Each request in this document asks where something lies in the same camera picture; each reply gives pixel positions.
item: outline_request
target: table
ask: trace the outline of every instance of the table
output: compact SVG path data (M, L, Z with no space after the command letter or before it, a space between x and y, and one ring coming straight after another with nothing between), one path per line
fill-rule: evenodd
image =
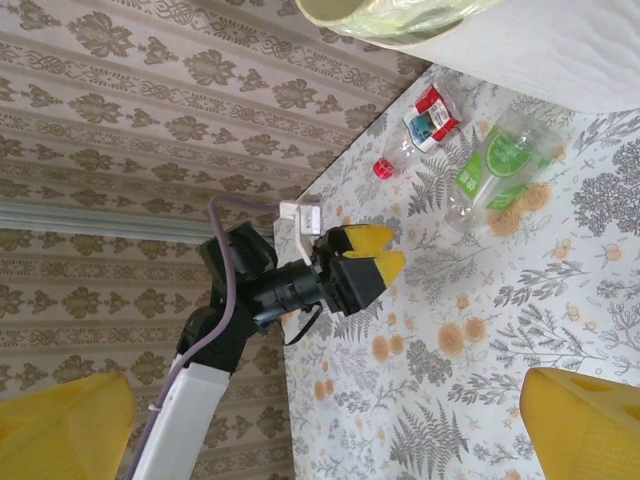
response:
M436 75L469 122L405 176L376 178L391 127ZM442 189L507 106L566 147L518 208L452 242ZM518 410L530 366L640 385L640 110L575 113L432 67L309 192L326 228L390 226L407 265L369 309L323 314L285 350L297 478L542 479ZM281 262L297 258L292 225L275 238Z

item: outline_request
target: damask wallpaper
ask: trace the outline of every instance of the damask wallpaper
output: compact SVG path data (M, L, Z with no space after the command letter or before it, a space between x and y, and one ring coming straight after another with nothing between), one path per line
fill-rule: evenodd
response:
M295 198L425 68L293 0L0 0L0 201L206 222L212 195ZM208 282L193 245L0 231L0 399L122 371L135 444ZM195 478L293 478L280 343L250 342Z
M196 245L0 230L0 400L122 372L138 418L121 474L189 313L208 303ZM251 339L193 478L292 479L277 329Z
M1 0L0 198L199 221L212 194L295 198L425 68L293 0Z

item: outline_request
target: purple cable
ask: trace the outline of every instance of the purple cable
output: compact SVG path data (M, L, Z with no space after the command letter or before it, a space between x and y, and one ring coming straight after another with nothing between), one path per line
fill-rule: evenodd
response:
M213 340L215 340L224 331L224 329L227 328L229 322L231 321L231 317L233 316L233 311L236 307L236 269L233 265L231 249L229 248L227 236L224 233L224 228L222 227L222 224L220 223L220 220L215 213L215 207L215 201L212 198L209 201L209 216L211 217L211 226L213 227L213 233L217 237L218 244L220 245L220 252L222 253L222 260L224 263L225 277L227 282L227 299L224 306L224 313L222 314L220 323L218 323L218 325L216 325L216 327L211 330L211 332L206 337L201 338L189 350L187 350L169 372L167 380L163 385L162 390L160 390L158 398L156 399L156 403L154 404L155 409L151 411L149 420L147 420L147 425L144 427L144 431L140 436L138 446L135 453L133 454L131 465L129 466L129 470L127 471L127 475L125 477L126 480L131 480L133 478L136 468L138 467L138 463L140 463L140 457L142 457L144 447L149 440L149 436L151 435L153 425L155 424L158 418L158 414L162 409L162 405L164 404L164 401L169 394L169 390L171 390L171 386L184 367L184 364L187 363L196 353L198 353L200 349L204 348Z

